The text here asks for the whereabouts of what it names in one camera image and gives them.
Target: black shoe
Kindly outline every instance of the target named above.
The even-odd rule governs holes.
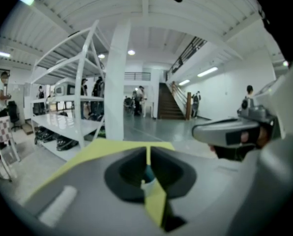
[[[4,149],[5,147],[7,147],[6,144],[0,144],[0,150]]]

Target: ceiling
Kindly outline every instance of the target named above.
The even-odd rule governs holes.
[[[0,58],[0,65],[31,69],[37,58],[96,19],[100,23],[95,46],[106,53],[123,17],[132,19],[128,48],[141,54],[130,59],[154,62],[154,55],[147,53],[156,52],[156,62],[173,64],[198,36],[222,46],[214,62],[226,62],[259,46],[254,37],[240,39],[242,43],[226,38],[257,10],[256,0],[35,0],[32,6],[18,2],[0,29],[0,51],[11,54]]]

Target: stair railing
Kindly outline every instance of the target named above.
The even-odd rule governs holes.
[[[180,100],[180,102],[183,104],[185,111],[185,119],[190,120],[191,115],[191,93],[185,93],[183,90],[181,90],[176,84],[175,81],[173,81],[171,84],[171,92],[173,97],[175,96]]]

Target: floor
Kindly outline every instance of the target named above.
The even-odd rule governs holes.
[[[126,141],[171,142],[177,151],[200,157],[215,158],[206,144],[192,138],[191,129],[204,119],[191,121],[153,120],[151,118],[124,116],[124,139]],[[57,171],[65,162],[44,147],[34,144],[34,135],[27,136],[23,130],[13,133],[20,162],[15,160],[10,146],[2,154],[11,167],[12,183],[0,179],[0,190],[23,205],[34,190]]]

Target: shelf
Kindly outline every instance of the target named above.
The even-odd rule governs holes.
[[[81,101],[104,101],[104,98],[101,97],[94,97],[94,96],[80,96]],[[68,101],[68,102],[74,102],[75,101],[75,95],[65,95],[65,96],[57,96],[53,98],[47,98],[47,102],[60,102],[60,101]],[[45,99],[37,99],[31,101],[31,103],[45,103]]]
[[[80,55],[64,60],[49,68],[45,73],[38,76],[31,84],[53,85],[64,78],[76,79]],[[85,59],[83,77],[100,75],[100,68],[89,59]]]
[[[56,114],[45,114],[41,116],[33,116],[31,119],[38,125],[52,130],[57,134],[76,141],[78,140],[78,130],[74,118]],[[82,136],[96,130],[99,127],[99,124],[99,121],[81,120]]]
[[[91,142],[85,141],[86,146],[88,146]],[[71,160],[73,157],[75,157],[80,151],[81,147],[80,145],[76,145],[73,148],[69,150],[64,151],[58,151],[57,148],[57,141],[51,141],[48,143],[40,142],[42,146],[44,146],[46,149],[48,149],[51,153],[55,154],[56,156],[60,157],[61,159],[65,161]]]

